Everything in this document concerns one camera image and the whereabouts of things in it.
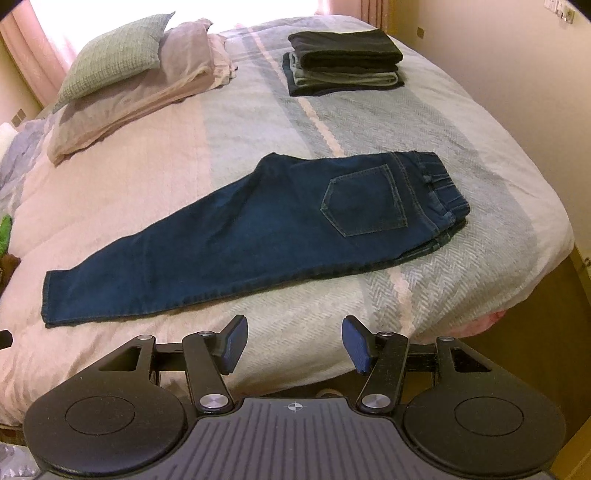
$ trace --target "round pad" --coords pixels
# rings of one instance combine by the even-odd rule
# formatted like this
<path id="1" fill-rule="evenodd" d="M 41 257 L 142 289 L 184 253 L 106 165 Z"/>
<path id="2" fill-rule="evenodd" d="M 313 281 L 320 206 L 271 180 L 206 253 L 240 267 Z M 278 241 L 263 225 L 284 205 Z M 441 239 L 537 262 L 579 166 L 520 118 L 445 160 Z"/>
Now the round pad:
<path id="1" fill-rule="evenodd" d="M 516 431 L 523 413 L 511 402 L 496 397 L 476 397 L 456 407 L 456 420 L 466 430 L 486 437 L 500 437 Z"/>
<path id="2" fill-rule="evenodd" d="M 74 377 L 39 398 L 24 422 L 35 457 L 68 475 L 111 476 L 168 453 L 186 428 L 184 408 L 134 374 Z"/>
<path id="3" fill-rule="evenodd" d="M 86 435 L 107 435 L 124 429 L 135 417 L 134 405 L 119 397 L 84 398 L 66 412 L 66 421 Z"/>
<path id="4" fill-rule="evenodd" d="M 561 447 L 559 411 L 526 385 L 498 377 L 501 385 L 495 385 L 487 375 L 441 383 L 416 396 L 404 413 L 408 437 L 427 459 L 456 475 L 538 471 Z"/>

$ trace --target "bed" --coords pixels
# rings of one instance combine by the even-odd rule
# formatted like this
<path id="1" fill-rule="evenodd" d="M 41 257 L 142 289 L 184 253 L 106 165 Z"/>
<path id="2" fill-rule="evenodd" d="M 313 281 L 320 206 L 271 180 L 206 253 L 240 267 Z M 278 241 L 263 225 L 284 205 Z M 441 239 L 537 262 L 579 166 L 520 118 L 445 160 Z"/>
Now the bed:
<path id="1" fill-rule="evenodd" d="M 0 205 L 14 215 L 9 251 L 22 259 L 0 299 L 0 326 L 14 336 L 0 351 L 0 423 L 20 424 L 36 398 L 136 335 L 178 342 L 238 313 L 249 320 L 249 341 L 227 380 L 233 394 L 324 380 L 353 368 L 340 340 L 346 315 L 415 342 L 476 333 L 567 257 L 568 217 L 533 162 L 453 79 L 401 42 L 403 88 L 288 96 L 281 58 L 289 34 L 370 28 L 334 15 L 226 32 L 238 67 L 229 85 L 125 125 L 58 167 L 47 158 L 56 116 L 26 125 L 15 141 L 31 146 L 0 190 Z M 27 131 L 29 140 L 21 137 Z M 396 150 L 437 153 L 471 205 L 467 226 L 433 254 L 126 321 L 46 329 L 41 320 L 46 271 L 74 267 L 250 173 L 270 152 Z"/>

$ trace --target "green fabric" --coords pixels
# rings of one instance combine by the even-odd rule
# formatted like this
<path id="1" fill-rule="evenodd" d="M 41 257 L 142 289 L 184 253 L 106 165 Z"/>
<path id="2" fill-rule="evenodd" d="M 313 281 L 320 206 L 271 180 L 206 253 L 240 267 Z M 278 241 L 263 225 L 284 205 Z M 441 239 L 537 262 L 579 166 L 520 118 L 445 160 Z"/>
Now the green fabric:
<path id="1" fill-rule="evenodd" d="M 326 83 L 387 87 L 398 83 L 398 75 L 395 72 L 332 73 L 304 70 L 293 52 L 290 53 L 290 68 L 291 72 L 294 74 L 294 83 L 298 87 L 316 87 L 322 86 Z"/>
<path id="2" fill-rule="evenodd" d="M 0 257 L 6 254 L 10 243 L 10 231 L 12 230 L 12 218 L 4 215 L 0 223 Z"/>
<path id="3" fill-rule="evenodd" d="M 88 42 L 72 63 L 53 112 L 107 85 L 159 68 L 160 39 L 173 15 L 142 18 Z"/>

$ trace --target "gray pillow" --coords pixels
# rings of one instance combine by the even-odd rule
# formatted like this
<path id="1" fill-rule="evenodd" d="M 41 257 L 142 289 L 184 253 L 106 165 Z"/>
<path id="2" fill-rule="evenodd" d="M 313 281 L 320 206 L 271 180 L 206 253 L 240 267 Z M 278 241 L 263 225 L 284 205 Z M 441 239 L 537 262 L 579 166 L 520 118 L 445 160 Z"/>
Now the gray pillow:
<path id="1" fill-rule="evenodd" d="M 53 112 L 107 85 L 159 68 L 160 39 L 173 15 L 142 18 L 88 42 L 66 74 Z"/>

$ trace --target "pillowcase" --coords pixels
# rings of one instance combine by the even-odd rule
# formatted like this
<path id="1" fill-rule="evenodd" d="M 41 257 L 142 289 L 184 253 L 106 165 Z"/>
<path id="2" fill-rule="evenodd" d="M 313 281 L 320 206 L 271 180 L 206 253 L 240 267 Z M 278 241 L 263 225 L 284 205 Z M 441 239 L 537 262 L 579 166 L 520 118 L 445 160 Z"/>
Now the pillowcase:
<path id="1" fill-rule="evenodd" d="M 12 140 L 14 140 L 14 137 L 17 135 L 18 132 L 11 124 L 4 122 L 0 125 L 0 161 L 2 161 L 4 155 L 6 155 Z"/>
<path id="2" fill-rule="evenodd" d="M 53 112 L 107 85 L 159 68 L 158 46 L 173 15 L 142 18 L 88 42 L 66 74 Z"/>
<path id="3" fill-rule="evenodd" d="M 105 87 L 68 104 L 56 119 L 47 155 L 55 164 L 105 138 L 125 124 L 170 103 L 225 85 L 234 68 L 225 38 L 208 35 L 209 20 L 167 31 L 161 68 Z"/>

